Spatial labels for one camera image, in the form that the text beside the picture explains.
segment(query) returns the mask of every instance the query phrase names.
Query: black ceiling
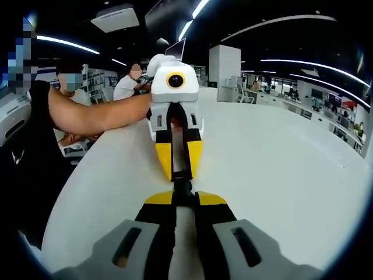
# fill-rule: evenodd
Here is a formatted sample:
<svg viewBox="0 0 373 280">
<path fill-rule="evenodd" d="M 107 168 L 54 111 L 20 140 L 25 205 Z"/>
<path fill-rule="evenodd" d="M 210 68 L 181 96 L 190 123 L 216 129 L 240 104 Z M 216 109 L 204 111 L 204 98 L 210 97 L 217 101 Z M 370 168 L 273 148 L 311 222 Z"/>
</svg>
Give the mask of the black ceiling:
<svg viewBox="0 0 373 280">
<path fill-rule="evenodd" d="M 179 13 L 167 15 L 161 21 L 156 34 L 149 34 L 145 23 L 145 14 L 159 0 L 145 1 L 68 1 L 59 2 L 56 8 L 47 6 L 45 1 L 33 1 L 32 8 L 24 6 L 24 15 L 30 11 L 37 13 L 38 35 L 72 41 L 100 52 L 100 55 L 76 48 L 58 45 L 46 41 L 38 42 L 37 55 L 40 58 L 71 56 L 96 67 L 120 71 L 122 65 L 111 59 L 131 63 L 151 58 L 163 52 L 166 46 L 159 47 L 156 39 L 162 37 L 173 44 L 181 28 L 188 20 L 200 0 L 163 0 L 166 4 L 180 2 L 183 5 Z M 130 3 L 140 21 L 139 27 L 132 27 L 113 33 L 104 33 L 90 23 L 96 13 L 118 4 Z M 185 37 L 185 62 L 196 65 L 209 64 L 209 49 L 217 44 L 240 48 L 242 65 L 245 70 L 276 71 L 277 76 L 289 74 L 307 76 L 301 69 L 313 69 L 312 66 L 283 62 L 260 62 L 261 59 L 288 59 L 309 61 L 329 65 L 370 83 L 371 65 L 369 58 L 373 45 L 370 40 L 371 15 L 357 2 L 343 6 L 340 2 L 312 1 L 240 1 L 210 0 L 194 20 Z M 320 19 L 298 19 L 267 24 L 241 33 L 221 43 L 229 34 L 246 27 L 293 15 L 331 16 L 337 22 Z M 361 57 L 364 63 L 359 68 Z M 357 96 L 363 96 L 367 87 L 333 71 L 317 68 L 320 80 L 340 86 Z"/>
</svg>

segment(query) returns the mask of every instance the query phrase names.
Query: yellow lens ring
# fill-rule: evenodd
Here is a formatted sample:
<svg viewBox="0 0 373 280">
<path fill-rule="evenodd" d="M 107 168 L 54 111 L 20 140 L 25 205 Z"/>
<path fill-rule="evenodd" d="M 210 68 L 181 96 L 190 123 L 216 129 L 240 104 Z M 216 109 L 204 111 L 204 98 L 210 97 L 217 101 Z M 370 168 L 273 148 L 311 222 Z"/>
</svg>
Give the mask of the yellow lens ring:
<svg viewBox="0 0 373 280">
<path fill-rule="evenodd" d="M 175 75 L 178 75 L 178 76 L 180 76 L 180 77 L 182 78 L 182 85 L 181 85 L 181 86 L 173 87 L 173 86 L 170 85 L 169 80 L 170 80 L 170 78 L 171 78 L 172 76 L 175 76 Z M 184 86 L 184 84 L 185 84 L 185 76 L 184 76 L 182 73 L 180 73 L 180 72 L 170 73 L 170 74 L 167 76 L 166 84 L 167 84 L 168 87 L 170 87 L 170 88 L 172 88 L 172 89 L 179 89 L 179 88 L 181 88 L 182 86 Z"/>
</svg>

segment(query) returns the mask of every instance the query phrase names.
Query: white table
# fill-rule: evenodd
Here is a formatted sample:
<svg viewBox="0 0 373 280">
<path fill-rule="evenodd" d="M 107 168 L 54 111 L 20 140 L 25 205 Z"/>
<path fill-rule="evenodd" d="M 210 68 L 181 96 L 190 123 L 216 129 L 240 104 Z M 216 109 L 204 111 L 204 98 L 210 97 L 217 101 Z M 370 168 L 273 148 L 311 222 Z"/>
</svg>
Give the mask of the white table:
<svg viewBox="0 0 373 280">
<path fill-rule="evenodd" d="M 367 203 L 370 168 L 341 139 L 282 108 L 217 103 L 199 96 L 205 118 L 197 178 L 280 244 L 296 264 L 326 269 L 351 238 Z M 106 132 L 62 190 L 43 240 L 46 267 L 77 266 L 93 244 L 134 219 L 145 199 L 170 190 L 147 122 Z"/>
</svg>

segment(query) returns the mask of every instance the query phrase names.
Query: face mask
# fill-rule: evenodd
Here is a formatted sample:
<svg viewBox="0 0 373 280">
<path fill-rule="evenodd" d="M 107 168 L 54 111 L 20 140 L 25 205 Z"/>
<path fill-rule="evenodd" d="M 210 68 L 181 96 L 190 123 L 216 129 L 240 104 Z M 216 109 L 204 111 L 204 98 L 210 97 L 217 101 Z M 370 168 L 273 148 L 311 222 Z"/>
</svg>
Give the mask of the face mask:
<svg viewBox="0 0 373 280">
<path fill-rule="evenodd" d="M 74 92 L 83 84 L 83 74 L 81 73 L 68 73 L 65 75 L 66 79 L 66 90 L 68 92 Z"/>
</svg>

